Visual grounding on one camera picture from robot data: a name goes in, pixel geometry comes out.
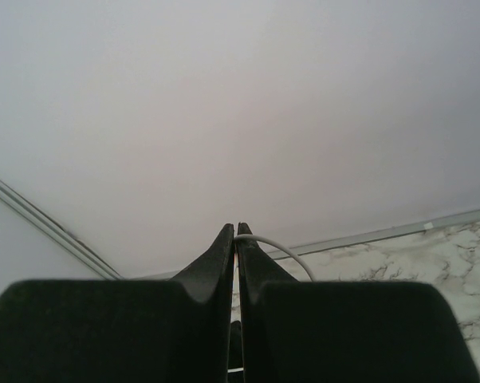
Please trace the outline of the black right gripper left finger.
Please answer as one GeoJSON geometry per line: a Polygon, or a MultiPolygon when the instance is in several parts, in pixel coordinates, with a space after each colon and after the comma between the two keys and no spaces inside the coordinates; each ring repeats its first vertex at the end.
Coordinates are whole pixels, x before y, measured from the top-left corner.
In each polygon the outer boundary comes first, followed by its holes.
{"type": "Polygon", "coordinates": [[[224,382],[234,227],[168,280],[24,280],[0,295],[0,382],[224,382]]]}

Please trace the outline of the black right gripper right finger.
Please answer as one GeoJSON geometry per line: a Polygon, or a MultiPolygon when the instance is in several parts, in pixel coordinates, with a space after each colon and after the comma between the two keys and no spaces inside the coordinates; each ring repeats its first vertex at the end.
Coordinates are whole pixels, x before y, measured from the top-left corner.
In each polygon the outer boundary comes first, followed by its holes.
{"type": "Polygon", "coordinates": [[[447,300],[421,282],[300,282],[238,226],[247,382],[476,382],[447,300]]]}

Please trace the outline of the aluminium back rail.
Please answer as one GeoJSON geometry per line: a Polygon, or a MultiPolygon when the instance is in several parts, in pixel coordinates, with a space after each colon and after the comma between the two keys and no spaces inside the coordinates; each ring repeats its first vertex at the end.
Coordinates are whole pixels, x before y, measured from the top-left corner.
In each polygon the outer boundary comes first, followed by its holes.
{"type": "Polygon", "coordinates": [[[361,243],[371,243],[384,239],[392,239],[415,233],[433,231],[458,225],[465,225],[480,221],[480,209],[456,215],[448,215],[436,219],[428,219],[417,223],[390,227],[383,230],[371,231],[359,235],[350,235],[338,239],[329,239],[317,243],[310,243],[291,247],[297,255],[308,255],[320,251],[328,251],[340,247],[349,247],[361,243]]]}

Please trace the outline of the aluminium frame post left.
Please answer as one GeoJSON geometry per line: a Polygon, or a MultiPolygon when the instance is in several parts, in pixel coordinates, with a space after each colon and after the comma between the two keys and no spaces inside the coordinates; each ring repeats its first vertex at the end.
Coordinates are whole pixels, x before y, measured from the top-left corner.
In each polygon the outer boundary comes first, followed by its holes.
{"type": "Polygon", "coordinates": [[[8,184],[0,180],[0,200],[23,219],[35,226],[60,247],[69,252],[75,259],[85,264],[95,274],[102,278],[122,280],[110,264],[104,261],[93,249],[82,242],[69,229],[43,212],[8,184]]]}

